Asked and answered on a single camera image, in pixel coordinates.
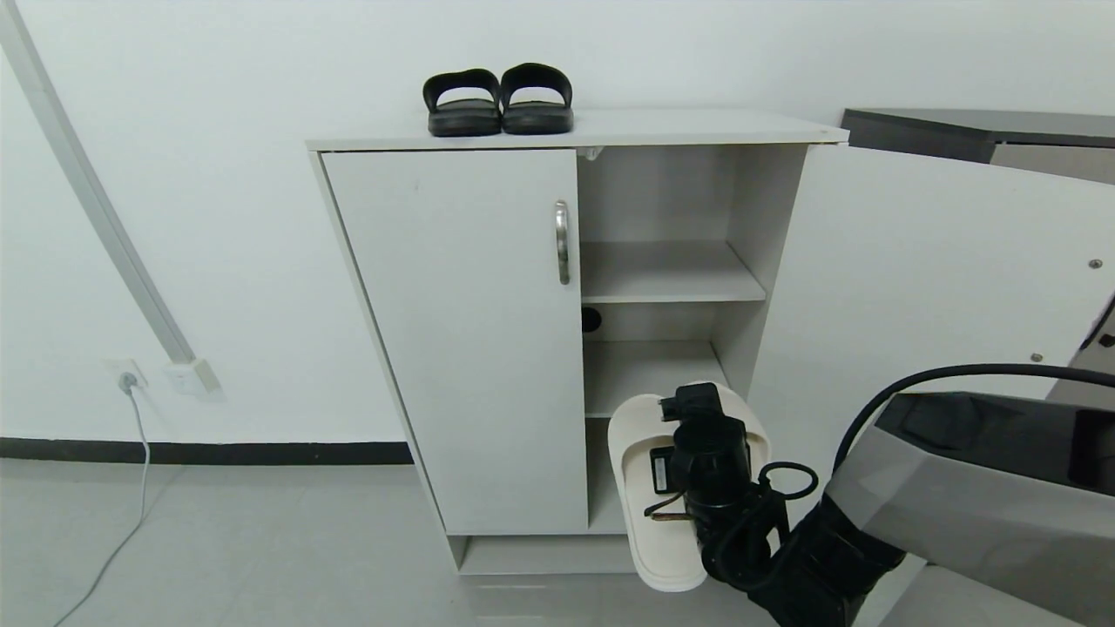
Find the white wall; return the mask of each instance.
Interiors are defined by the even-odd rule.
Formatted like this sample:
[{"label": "white wall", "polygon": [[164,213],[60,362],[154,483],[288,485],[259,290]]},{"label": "white wall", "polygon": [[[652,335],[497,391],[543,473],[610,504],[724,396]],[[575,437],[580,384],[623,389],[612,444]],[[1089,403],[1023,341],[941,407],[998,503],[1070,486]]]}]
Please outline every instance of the white wall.
[{"label": "white wall", "polygon": [[6,436],[132,438],[97,367],[118,355],[159,384],[156,440],[401,440],[302,142],[420,112],[430,74],[540,60],[569,74],[575,107],[750,105],[826,123],[845,106],[1115,112],[1115,2],[20,7],[122,221],[225,392],[200,402],[162,385],[165,357],[6,80]]}]

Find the black slipper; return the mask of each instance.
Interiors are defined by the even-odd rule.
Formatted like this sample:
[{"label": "black slipper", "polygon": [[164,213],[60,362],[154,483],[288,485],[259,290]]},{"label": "black slipper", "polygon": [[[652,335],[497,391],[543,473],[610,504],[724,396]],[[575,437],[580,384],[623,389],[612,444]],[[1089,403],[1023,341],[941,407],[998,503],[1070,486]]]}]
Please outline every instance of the black slipper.
[{"label": "black slipper", "polygon": [[[561,94],[562,103],[532,100],[512,103],[511,95],[524,87],[546,87]],[[573,87],[556,68],[523,64],[503,73],[500,80],[503,131],[511,135],[555,135],[573,129]]]},{"label": "black slipper", "polygon": [[[437,104],[449,89],[479,87],[492,94],[492,99],[465,98]],[[421,87],[421,97],[429,109],[427,128],[436,137],[472,137],[500,133],[500,83],[486,69],[473,68],[430,77]]]}]

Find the wall outlet cover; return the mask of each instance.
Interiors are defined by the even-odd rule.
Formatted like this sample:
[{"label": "wall outlet cover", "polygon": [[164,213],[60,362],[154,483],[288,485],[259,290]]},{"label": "wall outlet cover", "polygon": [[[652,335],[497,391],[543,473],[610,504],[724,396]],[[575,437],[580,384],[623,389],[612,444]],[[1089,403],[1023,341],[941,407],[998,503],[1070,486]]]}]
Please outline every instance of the wall outlet cover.
[{"label": "wall outlet cover", "polygon": [[205,396],[221,389],[213,368],[204,359],[194,359],[190,364],[168,364],[163,367],[163,372],[178,394]]},{"label": "wall outlet cover", "polygon": [[120,380],[120,375],[124,373],[132,373],[136,376],[136,387],[147,387],[147,379],[139,372],[139,366],[136,365],[135,359],[106,358],[101,359],[100,363],[113,375],[114,384]]}]

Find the white cable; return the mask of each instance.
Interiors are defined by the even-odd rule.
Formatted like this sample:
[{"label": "white cable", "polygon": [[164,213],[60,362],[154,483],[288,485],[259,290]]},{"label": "white cable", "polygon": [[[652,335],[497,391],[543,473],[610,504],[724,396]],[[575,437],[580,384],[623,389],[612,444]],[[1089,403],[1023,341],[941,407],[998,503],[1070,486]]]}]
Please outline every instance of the white cable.
[{"label": "white cable", "polygon": [[81,607],[81,604],[84,604],[90,596],[93,596],[93,591],[96,590],[97,586],[100,583],[100,578],[104,577],[105,571],[108,570],[108,565],[113,563],[113,560],[116,559],[117,553],[120,552],[120,549],[124,548],[124,544],[127,544],[128,540],[130,540],[132,537],[136,534],[136,531],[139,531],[139,525],[143,524],[144,519],[147,518],[147,467],[151,466],[151,445],[147,444],[147,436],[144,435],[143,433],[143,422],[139,419],[139,405],[136,404],[136,397],[133,396],[132,394],[132,386],[134,386],[135,384],[136,384],[136,378],[130,373],[125,373],[120,375],[119,386],[120,389],[124,390],[124,394],[128,395],[128,399],[132,401],[132,408],[135,409],[136,414],[136,428],[139,430],[139,441],[143,442],[144,459],[143,459],[143,479],[139,481],[139,520],[136,521],[136,525],[132,528],[132,531],[129,531],[128,534],[124,538],[124,541],[120,542],[118,547],[116,547],[116,550],[113,551],[113,554],[108,556],[108,559],[105,560],[105,566],[100,567],[100,571],[97,572],[96,579],[94,579],[93,585],[89,586],[89,591],[87,591],[85,596],[81,597],[81,600],[77,601],[77,604],[75,604],[74,607],[71,607],[70,610],[66,612],[66,616],[59,618],[58,623],[54,624],[54,627],[58,627],[59,625],[65,623],[67,618],[69,618],[75,611],[77,611],[77,608]]}]

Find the slipper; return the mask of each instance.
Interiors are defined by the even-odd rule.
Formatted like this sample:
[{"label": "slipper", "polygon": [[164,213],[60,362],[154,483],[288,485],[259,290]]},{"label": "slipper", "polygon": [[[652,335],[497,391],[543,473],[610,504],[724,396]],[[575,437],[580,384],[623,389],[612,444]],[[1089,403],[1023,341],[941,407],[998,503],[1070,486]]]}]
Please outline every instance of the slipper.
[{"label": "slipper", "polygon": [[[479,87],[492,94],[492,99],[463,98],[438,104],[442,94],[460,87]],[[439,74],[421,87],[423,99],[429,109],[426,127],[435,137],[476,137],[500,134],[500,81],[482,68],[452,74]]]},{"label": "slipper", "polygon": [[[512,103],[511,95],[526,87],[546,87],[561,95],[561,103],[531,100]],[[523,64],[500,79],[503,131],[511,135],[556,135],[573,129],[573,86],[561,70],[542,64]]]},{"label": "slipper", "polygon": [[[766,431],[738,394],[720,384],[716,387],[724,414],[743,422],[747,428],[752,476],[758,476],[758,472],[770,461],[770,441]],[[608,453],[636,572],[656,590],[683,592],[700,586],[708,576],[692,522],[655,521],[643,515],[643,510],[663,500],[661,494],[655,493],[650,450],[671,446],[673,430],[678,426],[676,421],[662,422],[661,399],[656,394],[641,394],[623,402],[608,424]],[[658,511],[685,513],[685,503],[679,499]]]}]

